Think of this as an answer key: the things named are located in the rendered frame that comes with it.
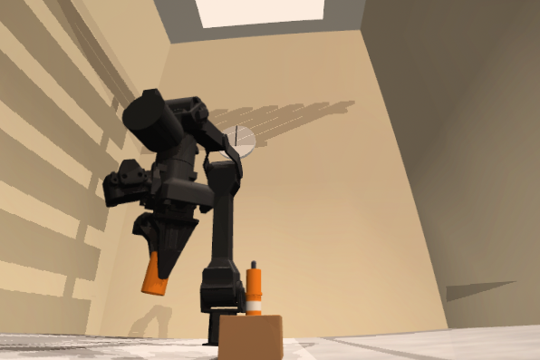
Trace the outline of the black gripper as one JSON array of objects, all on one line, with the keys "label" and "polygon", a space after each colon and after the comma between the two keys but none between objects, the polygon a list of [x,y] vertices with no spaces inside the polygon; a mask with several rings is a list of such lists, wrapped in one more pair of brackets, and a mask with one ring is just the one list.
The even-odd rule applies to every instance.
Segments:
[{"label": "black gripper", "polygon": [[186,246],[199,219],[193,219],[199,205],[201,213],[213,209],[214,192],[208,185],[196,183],[198,172],[187,162],[166,159],[156,162],[161,185],[149,196],[145,211],[134,222],[132,233],[148,242],[149,257],[158,251],[158,276],[167,279]]}]

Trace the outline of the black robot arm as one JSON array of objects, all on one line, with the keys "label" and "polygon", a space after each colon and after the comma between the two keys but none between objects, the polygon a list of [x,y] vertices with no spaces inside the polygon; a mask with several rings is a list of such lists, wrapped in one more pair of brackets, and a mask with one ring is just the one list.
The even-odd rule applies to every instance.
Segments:
[{"label": "black robot arm", "polygon": [[[108,174],[102,189],[107,208],[140,201],[144,207],[149,196],[161,185],[156,162],[180,160],[195,168],[197,143],[206,156],[202,167],[207,185],[214,192],[214,217],[211,261],[202,272],[200,312],[210,313],[208,343],[218,346],[219,316],[246,312],[246,296],[240,272],[233,261],[233,206],[240,189],[243,169],[238,152],[228,137],[209,120],[207,106],[197,97],[163,100],[159,90],[143,90],[122,113],[122,122],[150,151],[156,152],[151,170],[143,169],[135,159],[123,160],[117,172]],[[225,151],[231,161],[208,161],[211,151]],[[214,308],[211,307],[237,307]]]}]

